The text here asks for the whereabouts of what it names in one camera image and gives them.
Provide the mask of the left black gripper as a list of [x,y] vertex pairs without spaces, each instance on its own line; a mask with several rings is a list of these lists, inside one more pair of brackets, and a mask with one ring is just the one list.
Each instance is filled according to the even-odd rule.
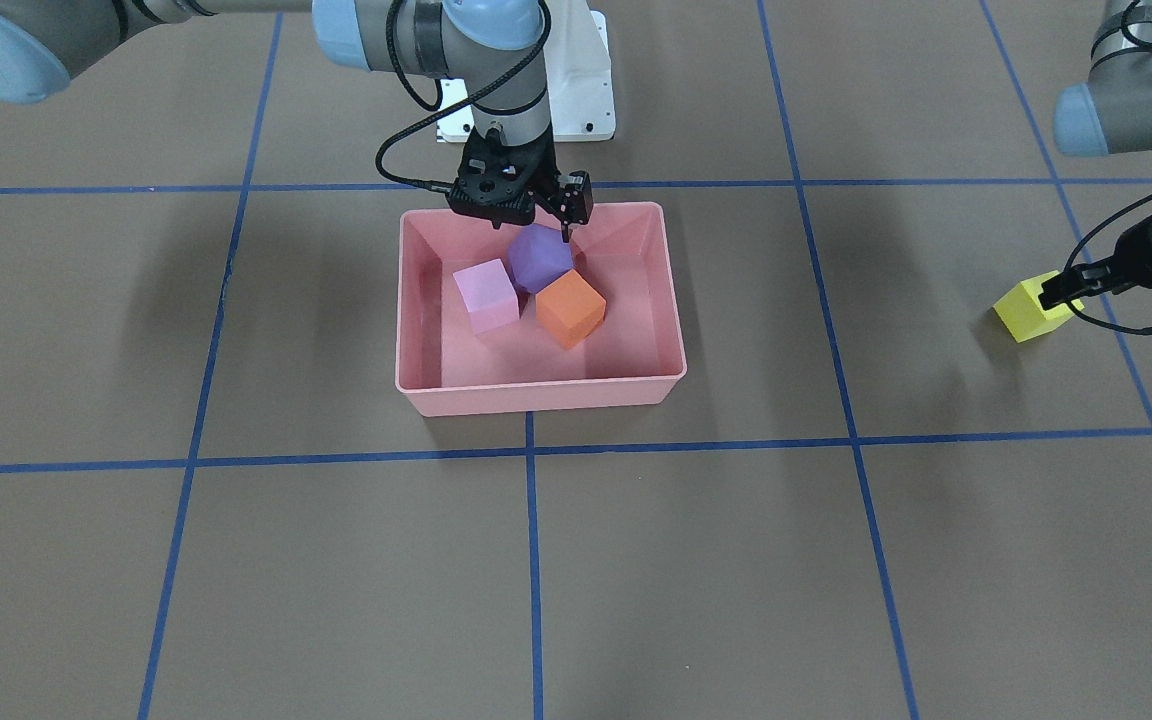
[[[1087,265],[1085,281],[1093,296],[1101,293],[1124,293],[1140,287],[1152,290],[1152,227],[1134,225],[1121,234],[1114,253],[1108,258]],[[1079,306],[1087,296],[1087,285],[1079,275],[1051,275],[1039,286],[1039,305],[1043,309],[1056,306]],[[1100,327],[1134,336],[1152,336],[1152,325],[1130,328],[1117,323],[1092,320]]]

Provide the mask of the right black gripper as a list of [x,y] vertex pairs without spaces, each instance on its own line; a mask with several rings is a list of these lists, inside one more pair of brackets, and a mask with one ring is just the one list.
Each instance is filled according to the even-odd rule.
[[[507,145],[497,129],[472,131],[463,149],[457,176],[447,195],[448,209],[462,217],[500,225],[535,223],[536,210],[561,217],[556,141],[545,128],[535,141]],[[559,225],[564,243],[573,240],[573,223]]]

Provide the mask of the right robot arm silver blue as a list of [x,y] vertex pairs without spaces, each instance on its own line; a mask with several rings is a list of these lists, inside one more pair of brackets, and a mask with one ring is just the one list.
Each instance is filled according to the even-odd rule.
[[[548,215],[563,232],[588,223],[588,174],[559,168],[550,118],[544,1],[0,1],[0,104],[44,103],[71,85],[113,104],[96,138],[115,159],[147,161],[175,181],[236,181],[238,111],[280,20],[308,33],[329,79],[367,71],[407,118],[388,138],[356,143],[364,174],[439,194],[448,209],[499,229]],[[442,94],[412,103],[430,81],[460,79],[471,114],[467,145],[445,179],[414,179],[380,161],[433,132]]]

